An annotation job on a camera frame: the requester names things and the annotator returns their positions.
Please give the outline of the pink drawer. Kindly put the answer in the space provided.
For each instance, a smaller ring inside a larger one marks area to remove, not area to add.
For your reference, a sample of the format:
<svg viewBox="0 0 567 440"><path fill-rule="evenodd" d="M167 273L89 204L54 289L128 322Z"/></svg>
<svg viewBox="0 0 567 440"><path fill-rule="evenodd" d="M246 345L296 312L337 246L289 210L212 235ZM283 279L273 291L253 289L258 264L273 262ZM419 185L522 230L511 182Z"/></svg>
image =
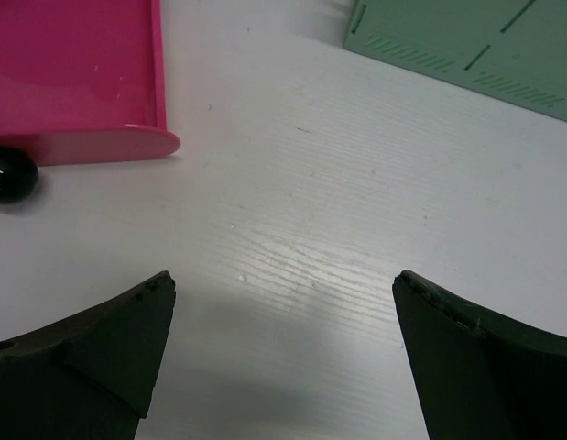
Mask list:
<svg viewBox="0 0 567 440"><path fill-rule="evenodd" d="M46 166L176 152L158 1L0 1L0 204Z"/></svg>

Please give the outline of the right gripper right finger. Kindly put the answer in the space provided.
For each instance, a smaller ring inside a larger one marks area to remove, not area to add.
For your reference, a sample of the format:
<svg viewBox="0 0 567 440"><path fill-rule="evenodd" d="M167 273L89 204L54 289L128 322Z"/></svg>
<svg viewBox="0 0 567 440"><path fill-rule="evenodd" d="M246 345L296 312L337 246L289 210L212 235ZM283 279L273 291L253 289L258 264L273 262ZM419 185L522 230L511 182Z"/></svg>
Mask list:
<svg viewBox="0 0 567 440"><path fill-rule="evenodd" d="M410 270L393 297L431 439L567 439L567 337Z"/></svg>

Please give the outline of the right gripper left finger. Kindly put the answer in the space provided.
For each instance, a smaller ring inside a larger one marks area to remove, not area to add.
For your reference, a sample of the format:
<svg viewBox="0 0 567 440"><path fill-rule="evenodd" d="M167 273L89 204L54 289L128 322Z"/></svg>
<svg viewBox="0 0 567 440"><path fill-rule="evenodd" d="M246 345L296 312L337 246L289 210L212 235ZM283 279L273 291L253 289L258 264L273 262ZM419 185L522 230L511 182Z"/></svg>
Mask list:
<svg viewBox="0 0 567 440"><path fill-rule="evenodd" d="M132 439L147 417L176 301L166 271L0 341L0 439Z"/></svg>

